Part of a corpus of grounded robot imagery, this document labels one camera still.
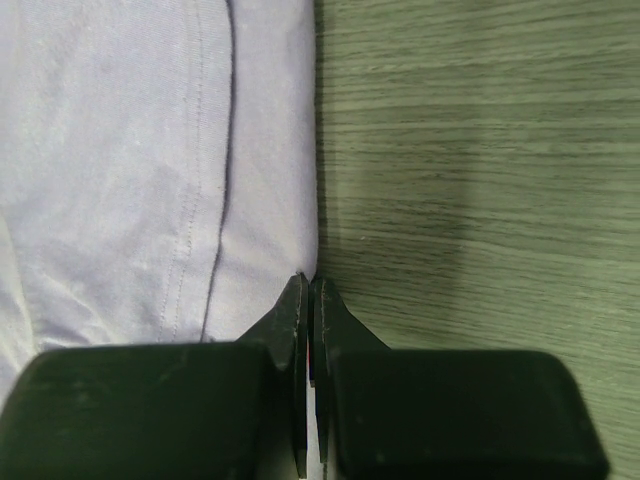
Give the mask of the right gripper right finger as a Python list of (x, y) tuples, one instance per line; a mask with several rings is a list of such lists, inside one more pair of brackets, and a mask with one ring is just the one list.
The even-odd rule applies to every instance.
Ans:
[(386, 345), (336, 286), (311, 287), (310, 375), (328, 479), (604, 479), (569, 369), (531, 350)]

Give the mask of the lavender t-shirt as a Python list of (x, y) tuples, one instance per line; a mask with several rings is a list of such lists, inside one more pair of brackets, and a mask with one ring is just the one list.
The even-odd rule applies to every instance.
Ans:
[(317, 264), (310, 1), (1, 5), (1, 414), (60, 349), (229, 342)]

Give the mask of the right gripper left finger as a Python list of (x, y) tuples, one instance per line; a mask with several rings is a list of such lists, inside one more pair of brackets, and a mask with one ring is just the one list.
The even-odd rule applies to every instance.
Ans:
[(1, 414), (5, 479), (302, 479), (308, 280), (240, 338), (60, 349)]

